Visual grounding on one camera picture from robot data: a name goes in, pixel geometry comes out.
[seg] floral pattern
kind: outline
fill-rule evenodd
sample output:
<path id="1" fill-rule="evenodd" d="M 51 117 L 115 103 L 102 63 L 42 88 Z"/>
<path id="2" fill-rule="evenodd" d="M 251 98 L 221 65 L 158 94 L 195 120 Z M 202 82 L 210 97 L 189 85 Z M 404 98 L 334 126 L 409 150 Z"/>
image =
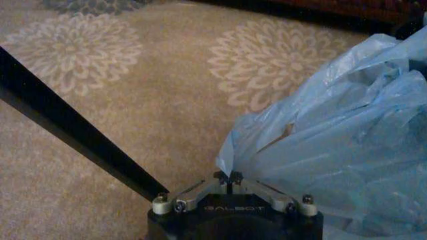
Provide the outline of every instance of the floral pattern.
<path id="1" fill-rule="evenodd" d="M 211 47 L 211 73 L 229 104 L 247 112 L 265 109 L 289 96 L 319 66 L 349 44 L 327 29 L 295 21 L 249 21 L 223 33 Z"/>
<path id="2" fill-rule="evenodd" d="M 63 96 L 85 96 L 118 81 L 143 51 L 137 30 L 107 14 L 63 14 L 35 22 L 2 45 Z"/>
<path id="3" fill-rule="evenodd" d="M 49 9 L 65 13 L 83 13 L 95 16 L 102 14 L 119 15 L 123 11 L 142 8 L 150 0 L 42 0 Z"/>

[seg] black pole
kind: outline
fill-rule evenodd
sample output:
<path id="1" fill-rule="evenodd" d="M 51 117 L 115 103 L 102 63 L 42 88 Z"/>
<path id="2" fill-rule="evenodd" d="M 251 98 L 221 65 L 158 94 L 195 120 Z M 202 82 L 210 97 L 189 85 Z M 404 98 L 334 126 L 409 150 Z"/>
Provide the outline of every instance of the black pole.
<path id="1" fill-rule="evenodd" d="M 149 201 L 166 187 L 0 47 L 0 99 Z"/>

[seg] logo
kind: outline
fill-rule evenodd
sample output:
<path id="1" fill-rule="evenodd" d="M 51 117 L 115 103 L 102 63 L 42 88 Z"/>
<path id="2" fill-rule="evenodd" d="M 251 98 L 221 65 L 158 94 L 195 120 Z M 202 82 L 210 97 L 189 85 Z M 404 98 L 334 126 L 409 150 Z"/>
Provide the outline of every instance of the logo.
<path id="1" fill-rule="evenodd" d="M 263 212 L 265 206 L 206 206 L 207 212 Z"/>

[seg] black base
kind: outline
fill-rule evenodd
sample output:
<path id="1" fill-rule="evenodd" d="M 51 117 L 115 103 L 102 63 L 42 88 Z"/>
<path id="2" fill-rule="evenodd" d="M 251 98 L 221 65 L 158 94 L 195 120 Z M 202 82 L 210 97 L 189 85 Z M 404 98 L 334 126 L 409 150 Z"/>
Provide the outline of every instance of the black base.
<path id="1" fill-rule="evenodd" d="M 321 240 L 323 215 L 275 211 L 257 195 L 210 194 L 193 212 L 149 212 L 149 239 Z"/>

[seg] metal bracket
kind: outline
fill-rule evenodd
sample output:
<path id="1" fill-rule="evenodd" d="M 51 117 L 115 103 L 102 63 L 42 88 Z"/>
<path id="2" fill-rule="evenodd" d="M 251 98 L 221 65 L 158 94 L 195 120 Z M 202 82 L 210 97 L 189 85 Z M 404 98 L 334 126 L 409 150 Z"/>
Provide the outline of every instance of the metal bracket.
<path id="1" fill-rule="evenodd" d="M 153 201 L 153 211 L 158 215 L 169 214 L 173 210 L 178 213 L 193 211 L 198 207 L 199 201 L 209 194 L 226 194 L 227 184 L 213 178 L 201 180 L 195 185 L 185 190 L 159 195 Z"/>
<path id="2" fill-rule="evenodd" d="M 289 213 L 297 210 L 298 201 L 274 187 L 259 181 L 243 179 L 241 186 L 235 184 L 233 188 L 234 194 L 255 194 L 259 196 L 267 203 L 270 203 L 271 208 L 279 212 Z"/>

